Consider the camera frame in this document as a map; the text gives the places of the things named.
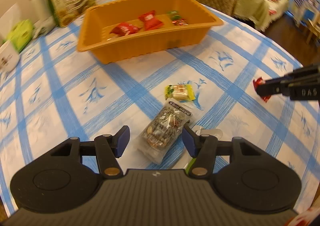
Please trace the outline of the dark red candy packet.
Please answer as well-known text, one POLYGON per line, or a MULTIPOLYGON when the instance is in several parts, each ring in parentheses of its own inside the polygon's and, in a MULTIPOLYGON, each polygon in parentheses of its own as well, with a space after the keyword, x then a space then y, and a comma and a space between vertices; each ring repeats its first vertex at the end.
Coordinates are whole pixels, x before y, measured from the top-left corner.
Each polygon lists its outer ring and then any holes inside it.
POLYGON ((265 103, 270 99, 271 93, 268 90, 266 81, 263 80, 262 77, 259 77, 256 80, 253 80, 253 87, 255 89, 255 92, 260 96, 260 98, 265 103))

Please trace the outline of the mixed nuts clear packet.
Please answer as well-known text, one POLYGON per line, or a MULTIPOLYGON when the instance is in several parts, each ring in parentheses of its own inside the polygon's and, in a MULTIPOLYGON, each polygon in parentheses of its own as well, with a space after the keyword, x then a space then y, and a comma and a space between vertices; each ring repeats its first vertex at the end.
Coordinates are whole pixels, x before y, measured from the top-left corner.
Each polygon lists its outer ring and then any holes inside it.
POLYGON ((136 149, 151 162, 160 164, 184 125, 193 119, 193 109, 189 104, 167 99, 155 118, 136 137, 136 149))

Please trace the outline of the blue checkered tablecloth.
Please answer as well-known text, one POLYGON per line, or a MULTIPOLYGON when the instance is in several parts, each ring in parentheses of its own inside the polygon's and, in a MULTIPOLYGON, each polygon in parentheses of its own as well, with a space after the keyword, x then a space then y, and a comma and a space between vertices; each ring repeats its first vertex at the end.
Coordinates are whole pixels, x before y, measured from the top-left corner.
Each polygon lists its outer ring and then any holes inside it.
POLYGON ((1 199, 17 206, 12 176, 65 139, 93 140, 129 126, 134 139, 158 114, 169 84, 191 84, 195 125, 241 136, 302 180, 295 210, 308 209, 319 184, 319 105, 276 95, 264 102, 257 78, 300 67, 277 43, 223 13, 198 45, 103 65, 76 45, 82 19, 31 42, 17 67, 1 73, 1 199))

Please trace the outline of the yellow green snack bar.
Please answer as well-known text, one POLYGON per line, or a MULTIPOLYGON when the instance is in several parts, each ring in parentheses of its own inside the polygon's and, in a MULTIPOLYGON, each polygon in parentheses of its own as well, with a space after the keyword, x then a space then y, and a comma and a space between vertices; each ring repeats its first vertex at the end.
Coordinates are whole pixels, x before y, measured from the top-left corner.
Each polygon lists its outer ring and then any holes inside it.
POLYGON ((168 85, 164 90, 165 99, 175 99, 177 101, 193 101, 195 94, 190 84, 168 85))

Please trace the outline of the sofa with green cover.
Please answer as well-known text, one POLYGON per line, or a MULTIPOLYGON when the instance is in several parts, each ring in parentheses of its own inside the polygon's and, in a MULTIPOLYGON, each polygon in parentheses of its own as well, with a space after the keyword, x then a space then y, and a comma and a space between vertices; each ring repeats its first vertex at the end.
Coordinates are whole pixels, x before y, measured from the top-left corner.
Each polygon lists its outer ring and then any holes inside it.
POLYGON ((290 0, 237 0, 233 16, 250 20, 254 28, 264 32, 269 25, 278 20, 289 8, 290 0))

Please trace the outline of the red snack packet left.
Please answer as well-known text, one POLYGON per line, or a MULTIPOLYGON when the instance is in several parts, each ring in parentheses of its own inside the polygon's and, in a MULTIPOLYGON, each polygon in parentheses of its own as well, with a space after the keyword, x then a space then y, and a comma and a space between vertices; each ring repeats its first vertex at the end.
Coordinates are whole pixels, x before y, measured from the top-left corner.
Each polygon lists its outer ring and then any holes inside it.
POLYGON ((115 26, 110 33, 116 34, 120 37, 135 34, 140 31, 140 27, 130 24, 128 22, 121 22, 117 26, 115 26))

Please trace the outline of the red snack packet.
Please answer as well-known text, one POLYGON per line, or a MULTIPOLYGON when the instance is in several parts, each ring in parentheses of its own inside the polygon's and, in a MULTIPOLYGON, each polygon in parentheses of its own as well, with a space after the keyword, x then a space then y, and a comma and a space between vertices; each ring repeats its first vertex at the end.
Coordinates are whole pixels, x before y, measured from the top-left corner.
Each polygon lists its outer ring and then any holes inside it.
POLYGON ((146 31, 155 30, 161 28, 164 25, 164 23, 156 17, 155 10, 151 10, 147 13, 144 13, 143 15, 140 15, 138 18, 140 21, 143 22, 144 30, 146 31))
POLYGON ((135 34, 140 31, 140 27, 130 24, 128 22, 121 22, 117 26, 115 26, 110 33, 116 34, 120 37, 135 34))

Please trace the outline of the orange plastic tray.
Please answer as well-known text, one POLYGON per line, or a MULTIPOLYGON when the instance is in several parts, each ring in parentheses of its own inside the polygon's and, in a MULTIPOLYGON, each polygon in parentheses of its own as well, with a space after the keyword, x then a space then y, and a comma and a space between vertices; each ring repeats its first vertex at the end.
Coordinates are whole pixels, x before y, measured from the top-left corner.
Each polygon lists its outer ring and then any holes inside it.
POLYGON ((200 43, 223 21, 196 0, 115 0, 86 10, 77 50, 103 64, 200 43))

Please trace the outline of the green candy packet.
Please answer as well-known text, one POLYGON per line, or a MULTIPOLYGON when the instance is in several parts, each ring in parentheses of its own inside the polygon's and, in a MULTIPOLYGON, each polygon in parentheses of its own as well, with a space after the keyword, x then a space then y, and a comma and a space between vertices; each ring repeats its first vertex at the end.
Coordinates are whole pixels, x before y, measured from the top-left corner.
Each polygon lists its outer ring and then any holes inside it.
POLYGON ((177 20, 182 19, 180 13, 176 10, 169 11, 167 13, 167 16, 170 18, 171 21, 177 21, 177 20))

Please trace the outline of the red snack packet middle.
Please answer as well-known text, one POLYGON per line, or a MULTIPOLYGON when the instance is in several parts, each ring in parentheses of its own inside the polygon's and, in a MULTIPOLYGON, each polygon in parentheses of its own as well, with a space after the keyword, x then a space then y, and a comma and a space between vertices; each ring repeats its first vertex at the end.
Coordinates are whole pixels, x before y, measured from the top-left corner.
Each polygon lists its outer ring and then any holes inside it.
POLYGON ((161 28, 164 25, 164 23, 156 17, 155 10, 151 10, 147 13, 144 13, 143 15, 140 15, 138 18, 140 21, 143 22, 144 30, 146 31, 155 30, 161 28))

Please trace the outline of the white mug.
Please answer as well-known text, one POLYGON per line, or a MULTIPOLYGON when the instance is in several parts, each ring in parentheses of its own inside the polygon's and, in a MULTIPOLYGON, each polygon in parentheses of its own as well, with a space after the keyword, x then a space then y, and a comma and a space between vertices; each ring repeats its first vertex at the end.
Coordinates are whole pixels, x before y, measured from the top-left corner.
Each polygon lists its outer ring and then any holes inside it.
POLYGON ((7 40, 0 48, 1 69, 6 72, 11 72, 15 69, 19 60, 19 53, 15 50, 11 41, 7 40))

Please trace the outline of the grey crumpled cloth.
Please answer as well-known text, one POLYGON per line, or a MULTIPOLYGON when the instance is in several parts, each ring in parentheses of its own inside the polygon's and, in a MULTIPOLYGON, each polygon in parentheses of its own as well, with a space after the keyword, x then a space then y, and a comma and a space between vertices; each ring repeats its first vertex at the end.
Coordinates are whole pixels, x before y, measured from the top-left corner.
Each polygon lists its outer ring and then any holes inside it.
POLYGON ((33 39, 47 35, 56 26, 56 21, 53 16, 44 21, 38 21, 33 29, 33 39))

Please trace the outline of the green tissue pack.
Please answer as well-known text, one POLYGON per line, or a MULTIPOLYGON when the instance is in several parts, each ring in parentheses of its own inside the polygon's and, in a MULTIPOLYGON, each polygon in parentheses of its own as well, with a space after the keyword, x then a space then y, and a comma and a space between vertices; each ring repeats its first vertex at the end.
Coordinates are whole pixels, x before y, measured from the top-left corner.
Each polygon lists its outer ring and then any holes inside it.
POLYGON ((30 19, 22 20, 18 4, 12 5, 1 16, 1 39, 11 42, 17 52, 21 52, 33 39, 33 23, 30 19))

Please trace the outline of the white thermos bottle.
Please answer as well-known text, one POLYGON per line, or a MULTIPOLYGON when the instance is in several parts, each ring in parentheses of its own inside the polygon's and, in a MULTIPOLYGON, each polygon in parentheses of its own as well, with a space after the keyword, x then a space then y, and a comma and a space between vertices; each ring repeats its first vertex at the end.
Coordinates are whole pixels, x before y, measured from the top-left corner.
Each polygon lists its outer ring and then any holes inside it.
POLYGON ((47 0, 30 0, 39 21, 43 22, 52 16, 47 0))

